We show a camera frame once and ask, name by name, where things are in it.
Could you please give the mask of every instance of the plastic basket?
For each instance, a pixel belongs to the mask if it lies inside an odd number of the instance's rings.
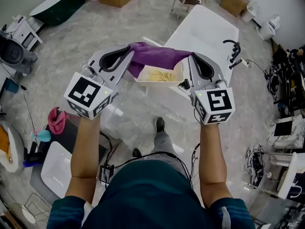
[[[148,78],[150,76],[150,71],[152,70],[158,70],[161,72],[168,72],[168,73],[173,73],[176,77],[175,82],[153,82],[153,81],[148,81]],[[181,82],[184,81],[183,78],[183,71],[182,71],[182,63],[179,62],[175,65],[173,70],[166,70],[163,68],[158,68],[158,67],[153,67],[146,65],[144,69],[141,71],[140,75],[138,78],[135,78],[135,81],[140,84],[140,86],[160,86],[160,87],[169,87],[169,86],[177,86]]]

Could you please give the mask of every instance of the blue bucket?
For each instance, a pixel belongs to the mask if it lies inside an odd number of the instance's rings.
[[[11,92],[11,93],[17,93],[19,89],[19,86],[17,83],[15,83],[13,80],[11,79],[7,79],[5,82],[5,90]]]

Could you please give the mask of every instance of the white sink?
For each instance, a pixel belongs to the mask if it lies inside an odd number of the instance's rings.
[[[70,154],[58,142],[52,142],[44,160],[41,179],[58,197],[63,198],[71,179]]]

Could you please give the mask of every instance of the purple cloth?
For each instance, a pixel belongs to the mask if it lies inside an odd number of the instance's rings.
[[[192,54],[173,48],[151,46],[145,42],[133,42],[129,46],[134,50],[134,56],[127,70],[135,78],[139,77],[145,65],[172,70],[178,62]]]

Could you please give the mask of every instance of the shirt sleeve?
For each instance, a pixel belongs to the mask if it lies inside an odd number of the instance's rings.
[[[56,200],[52,205],[47,229],[81,228],[87,214],[87,204],[88,202],[74,196]]]
[[[251,215],[243,200],[238,198],[221,198],[208,209],[219,226],[225,229],[255,229]]]

